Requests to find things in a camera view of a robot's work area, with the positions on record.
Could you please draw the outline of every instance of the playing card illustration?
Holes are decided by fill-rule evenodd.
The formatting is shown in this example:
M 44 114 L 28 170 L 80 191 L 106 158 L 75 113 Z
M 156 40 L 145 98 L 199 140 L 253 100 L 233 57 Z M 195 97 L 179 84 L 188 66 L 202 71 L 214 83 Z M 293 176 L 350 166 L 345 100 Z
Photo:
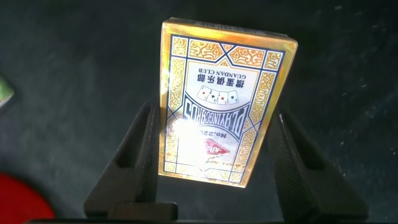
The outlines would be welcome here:
M 209 96 L 207 96 L 207 102 L 216 103 L 218 99 L 219 91 L 211 90 Z
M 228 103 L 228 92 L 220 92 L 217 99 L 217 104 L 227 105 Z
M 230 105 L 239 103 L 238 94 L 236 93 L 236 90 L 228 92 L 228 103 Z
M 205 86 L 201 86 L 201 88 L 200 88 L 200 90 L 199 90 L 199 92 L 197 94 L 197 97 L 199 99 L 201 99 L 201 100 L 206 100 L 208 95 L 210 94 L 210 91 L 211 91 L 210 88 L 207 88 Z
M 205 139 L 206 153 L 209 155 L 209 159 L 220 157 L 229 153 L 229 150 L 218 144 L 212 139 Z

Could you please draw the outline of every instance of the gold card box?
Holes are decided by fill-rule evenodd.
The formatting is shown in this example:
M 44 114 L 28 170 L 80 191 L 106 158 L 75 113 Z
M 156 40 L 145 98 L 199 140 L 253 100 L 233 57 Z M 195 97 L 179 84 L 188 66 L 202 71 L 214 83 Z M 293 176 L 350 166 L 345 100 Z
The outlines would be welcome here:
M 296 49 L 283 34 L 165 21 L 159 175 L 245 187 Z

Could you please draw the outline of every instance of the dark fabric background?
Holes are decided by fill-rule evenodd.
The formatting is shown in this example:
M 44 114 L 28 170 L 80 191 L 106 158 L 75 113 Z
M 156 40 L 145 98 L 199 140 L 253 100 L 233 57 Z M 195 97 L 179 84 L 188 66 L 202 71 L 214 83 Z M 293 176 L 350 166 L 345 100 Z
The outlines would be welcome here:
M 138 108 L 159 95 L 161 23 L 182 17 L 296 39 L 280 102 L 369 220 L 398 222 L 396 7 L 325 2 L 0 1 L 0 71 L 17 90 L 0 114 L 0 171 L 40 189 L 58 216 L 82 217 Z M 237 196 L 160 178 L 158 200 L 176 201 L 183 219 L 281 220 L 271 168 L 261 152 L 251 182 L 262 184 L 229 190 Z

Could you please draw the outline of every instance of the red object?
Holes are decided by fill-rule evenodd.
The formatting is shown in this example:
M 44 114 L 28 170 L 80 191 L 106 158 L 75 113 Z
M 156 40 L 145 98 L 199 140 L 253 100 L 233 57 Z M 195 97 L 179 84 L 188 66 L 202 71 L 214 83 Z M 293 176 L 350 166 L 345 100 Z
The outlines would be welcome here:
M 228 149 L 221 146 L 220 144 L 218 144 L 216 141 L 214 141 L 212 139 L 206 139 L 205 146 L 206 146 L 206 150 L 207 150 L 206 153 L 213 156 L 211 158 L 215 158 L 215 157 L 229 153 Z
M 54 216 L 40 194 L 19 180 L 0 174 L 0 223 L 21 224 Z

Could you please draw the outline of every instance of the ornate border pattern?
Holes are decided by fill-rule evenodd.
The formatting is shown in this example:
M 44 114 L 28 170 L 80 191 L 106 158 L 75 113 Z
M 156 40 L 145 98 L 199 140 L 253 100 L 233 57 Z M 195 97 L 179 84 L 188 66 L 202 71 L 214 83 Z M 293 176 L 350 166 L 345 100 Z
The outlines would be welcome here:
M 282 60 L 283 53 L 269 50 L 264 64 L 265 69 L 277 71 Z
M 242 173 L 232 172 L 229 181 L 239 183 L 242 179 Z
M 185 60 L 177 57 L 172 57 L 171 59 L 169 107 L 173 112 L 182 104 Z
M 250 112 L 250 118 L 256 124 L 261 121 L 262 114 L 266 109 L 271 88 L 274 83 L 276 74 L 274 72 L 262 72 L 260 83 L 254 97 L 253 107 Z
M 175 172 L 176 164 L 174 162 L 165 162 L 164 170 L 167 172 Z
M 255 137 L 256 131 L 253 128 L 243 134 L 241 147 L 239 147 L 238 155 L 236 156 L 234 167 L 232 168 L 233 171 L 243 172 L 244 167 L 246 166 L 246 161 L 249 158 L 249 154 Z
M 165 160 L 169 162 L 177 162 L 178 137 L 173 129 L 175 122 L 174 116 L 167 120 Z
M 224 55 L 219 43 L 190 39 L 189 57 L 216 61 Z
M 265 50 L 235 47 L 228 55 L 235 65 L 261 68 L 265 53 Z
M 173 37 L 172 55 L 187 56 L 188 39 L 183 37 Z

